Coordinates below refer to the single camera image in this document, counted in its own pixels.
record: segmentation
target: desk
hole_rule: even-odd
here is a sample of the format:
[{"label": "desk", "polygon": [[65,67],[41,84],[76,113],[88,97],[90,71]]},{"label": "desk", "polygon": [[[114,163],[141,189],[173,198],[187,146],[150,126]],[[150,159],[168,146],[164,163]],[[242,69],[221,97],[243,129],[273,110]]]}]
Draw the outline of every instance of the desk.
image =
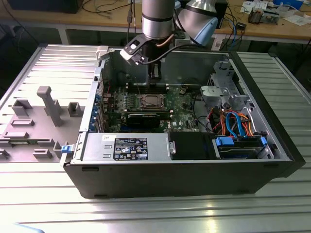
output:
[{"label": "desk", "polygon": [[[240,12],[243,0],[228,0],[228,2],[231,6],[230,9],[232,10],[233,16],[237,18],[238,22],[247,25],[243,40],[306,44],[311,38],[310,24],[297,26],[282,18],[280,18],[277,25],[266,23],[251,24],[247,21],[248,14],[243,14]],[[311,7],[308,7],[304,4],[301,7],[301,10],[311,11]],[[221,44],[221,41],[225,38],[228,38],[231,32],[232,30],[229,26],[229,23],[225,21],[223,22],[222,27],[215,31],[215,40],[217,40],[218,44]]]},{"label": "desk", "polygon": [[[110,3],[111,0],[97,0],[97,4]],[[283,43],[299,43],[306,44],[311,38],[311,26],[297,26],[286,20],[280,19],[277,25],[260,24],[254,25],[247,22],[247,14],[239,14],[240,7],[234,8],[236,5],[241,5],[242,0],[229,0],[232,6],[233,15],[239,22],[247,24],[243,40],[257,40]],[[113,7],[118,7],[127,4],[126,0],[118,1]],[[14,11],[8,6],[10,12],[24,26],[29,27],[44,27],[56,28],[59,31],[60,38],[63,44],[69,44],[67,29],[77,30],[92,30],[92,31],[112,31],[126,32],[127,31],[127,14],[129,7],[123,7],[111,12],[111,19],[100,16],[95,13],[80,10],[76,14],[63,14],[53,12],[35,12],[35,11]],[[94,10],[93,4],[90,2],[86,5],[89,10]],[[103,7],[103,9],[111,9],[112,6]],[[310,10],[311,7],[303,6],[302,10]],[[141,32],[141,4],[136,4],[137,15],[137,32]],[[5,11],[0,4],[0,21],[4,25],[18,25]],[[219,50],[222,40],[228,38],[232,30],[228,22],[224,22],[221,29],[217,29],[213,37],[215,38],[212,50]]]}]

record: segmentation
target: wire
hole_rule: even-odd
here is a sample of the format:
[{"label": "wire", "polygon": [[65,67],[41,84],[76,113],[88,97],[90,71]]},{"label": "wire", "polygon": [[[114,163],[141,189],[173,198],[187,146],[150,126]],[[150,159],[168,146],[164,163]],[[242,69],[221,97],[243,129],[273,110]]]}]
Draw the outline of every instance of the wire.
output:
[{"label": "wire", "polygon": [[130,33],[130,25],[133,21],[133,0],[131,0],[130,3],[130,9],[128,10],[128,14],[127,14],[127,32],[126,32],[126,43],[128,44],[128,37],[129,37],[129,33]]},{"label": "wire", "polygon": [[135,0],[133,0],[133,9],[134,9],[134,37],[136,37],[136,10],[135,10]]},{"label": "wire", "polygon": [[[96,6],[96,0],[94,0],[94,8],[96,9],[96,11],[100,11],[100,7],[103,7],[103,6],[110,6],[110,5],[114,5],[115,3],[117,3],[118,0],[115,0],[113,3],[109,3],[109,4],[102,4],[102,5],[99,5],[99,6]],[[111,19],[111,17],[109,16],[109,14],[111,14],[110,12],[105,12],[105,14],[108,14],[108,15],[101,15],[100,12],[97,12],[97,14],[99,16],[102,16],[102,17],[106,17],[108,19]]]},{"label": "wire", "polygon": [[239,133],[241,136],[245,136],[245,132],[243,131],[243,128],[242,128],[242,124],[241,124],[241,119],[239,118],[239,115],[235,112],[229,112],[225,118],[225,123],[226,123],[226,126],[227,126],[227,129],[230,133],[232,133],[233,136],[237,137],[237,135],[230,129],[230,125],[229,125],[229,118],[230,118],[230,115],[233,114],[236,119],[237,119],[237,124],[238,124],[238,129],[239,129]]},{"label": "wire", "polygon": [[192,111],[193,111],[194,121],[197,120],[198,123],[199,123],[200,125],[202,125],[202,126],[205,128],[206,131],[210,131],[210,129],[209,129],[205,124],[203,124],[202,122],[199,121],[199,118],[201,118],[201,117],[203,117],[203,116],[196,117],[196,114],[195,114],[194,107],[195,107],[195,101],[196,101],[196,98],[198,97],[198,94],[199,94],[199,93],[197,93],[197,94],[195,95],[195,98],[194,98],[193,104],[192,104]]},{"label": "wire", "polygon": [[147,64],[151,64],[153,62],[157,62],[159,60],[161,60],[163,57],[165,57],[167,54],[169,54],[170,52],[178,49],[178,48],[181,48],[181,47],[196,47],[197,45],[194,45],[194,44],[185,44],[185,45],[177,45],[169,50],[167,50],[164,54],[162,54],[161,56],[159,56],[158,58],[152,60],[152,61],[149,61],[149,62],[140,62],[142,65],[147,65]]},{"label": "wire", "polygon": [[115,8],[109,9],[109,10],[105,10],[105,11],[100,11],[100,10],[90,11],[90,10],[88,10],[88,9],[85,8],[85,5],[86,5],[87,3],[89,3],[90,1],[92,1],[92,0],[87,0],[87,1],[86,1],[85,3],[83,3],[83,5],[82,5],[82,9],[85,10],[85,11],[87,11],[87,12],[90,12],[90,13],[106,13],[106,12],[114,11],[114,10],[117,10],[117,9],[122,8],[122,7],[129,6],[129,5],[130,5],[130,3],[129,3],[129,4],[122,5],[122,6],[118,6],[118,7],[115,7]]},{"label": "wire", "polygon": [[27,34],[37,43],[37,45],[39,45],[39,42],[33,37],[33,35],[31,35],[30,32],[27,31],[26,28],[23,25],[21,25],[21,23],[11,14],[11,12],[5,6],[4,1],[3,0],[1,0],[1,1],[2,1],[2,4],[3,4],[6,12],[12,17],[12,19],[14,19],[16,21],[16,23],[18,23],[27,32]]},{"label": "wire", "polygon": [[22,36],[22,34],[24,33],[24,29],[23,29],[23,31],[20,33],[20,35],[19,35],[19,39],[18,39],[18,42],[17,42],[17,50],[18,50],[18,52],[20,53],[20,51],[19,51],[19,43],[20,43],[20,40],[21,40],[21,36]]},{"label": "wire", "polygon": [[174,34],[170,35],[169,38],[166,39],[166,41],[162,42],[161,44],[156,44],[157,47],[162,47],[164,45],[166,45],[167,43],[170,42],[170,40],[172,40],[174,37]]},{"label": "wire", "polygon": [[251,136],[254,136],[251,130],[251,122],[248,122],[248,129],[249,129],[249,133],[251,134]]},{"label": "wire", "polygon": [[127,32],[126,32],[126,44],[128,44],[128,35],[130,33],[130,23],[127,25]]},{"label": "wire", "polygon": [[108,87],[107,94],[108,94],[108,93],[109,93],[109,91],[110,91],[110,81],[108,81],[108,85],[109,85],[109,87]]},{"label": "wire", "polygon": [[202,84],[200,83],[200,81],[199,81],[197,78],[194,78],[194,77],[185,78],[185,79],[181,82],[181,85],[184,85],[184,84],[185,84],[185,81],[186,81],[186,80],[189,80],[189,79],[195,80],[200,86],[202,86]]},{"label": "wire", "polygon": [[234,25],[234,22],[228,18],[224,18],[225,20],[227,20],[228,22],[230,22],[232,24],[232,27],[233,27],[233,32],[234,32],[234,36],[233,36],[233,42],[231,43],[231,46],[229,48],[229,51],[231,51],[232,49],[232,46],[234,45],[234,42],[235,42],[235,39],[236,39],[236,36],[237,36],[237,29]]}]

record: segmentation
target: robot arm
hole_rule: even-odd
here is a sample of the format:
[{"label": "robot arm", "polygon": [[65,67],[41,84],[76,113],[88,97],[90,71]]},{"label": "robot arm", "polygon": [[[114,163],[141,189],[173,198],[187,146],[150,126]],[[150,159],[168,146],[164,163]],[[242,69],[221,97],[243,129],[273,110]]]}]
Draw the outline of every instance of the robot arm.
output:
[{"label": "robot arm", "polygon": [[[191,0],[178,15],[176,25],[193,40],[205,46],[211,38],[218,20],[216,0]],[[121,56],[137,65],[159,58],[170,48],[173,38],[175,0],[142,1],[142,34],[136,36],[120,52]]]}]

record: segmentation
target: electronic equipment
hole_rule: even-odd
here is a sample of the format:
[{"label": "electronic equipment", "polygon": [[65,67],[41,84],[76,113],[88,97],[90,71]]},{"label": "electronic equipment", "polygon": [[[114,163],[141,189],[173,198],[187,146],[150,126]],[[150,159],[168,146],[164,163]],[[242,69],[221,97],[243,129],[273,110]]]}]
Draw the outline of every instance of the electronic equipment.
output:
[{"label": "electronic equipment", "polygon": [[215,9],[217,12],[217,18],[218,18],[218,23],[217,23],[217,29],[220,29],[222,24],[223,24],[223,20],[224,20],[224,16],[225,16],[225,12],[227,10],[228,7],[228,2],[227,0],[216,0],[215,3]]},{"label": "electronic equipment", "polygon": [[[279,108],[308,96],[275,57],[173,51],[151,82],[120,50],[38,48],[0,101],[0,162],[60,162],[85,198],[255,193],[304,165]],[[280,74],[296,96],[263,95]]]},{"label": "electronic equipment", "polygon": [[253,8],[248,16],[248,22],[253,24],[259,23],[271,23],[277,24],[279,20],[279,14],[275,10],[262,10]]},{"label": "electronic equipment", "polygon": [[93,107],[61,159],[83,197],[254,193],[304,164],[236,53],[172,52],[150,82],[117,48],[98,51]]},{"label": "electronic equipment", "polygon": [[13,10],[51,11],[75,14],[83,0],[7,0]]}]

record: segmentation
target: black cover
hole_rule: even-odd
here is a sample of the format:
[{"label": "black cover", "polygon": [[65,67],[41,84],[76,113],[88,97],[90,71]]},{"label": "black cover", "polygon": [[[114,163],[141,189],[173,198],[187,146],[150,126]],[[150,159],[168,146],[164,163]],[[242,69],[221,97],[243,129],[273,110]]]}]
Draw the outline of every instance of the black cover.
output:
[{"label": "black cover", "polygon": [[83,0],[8,0],[13,10],[52,11],[75,14]]}]

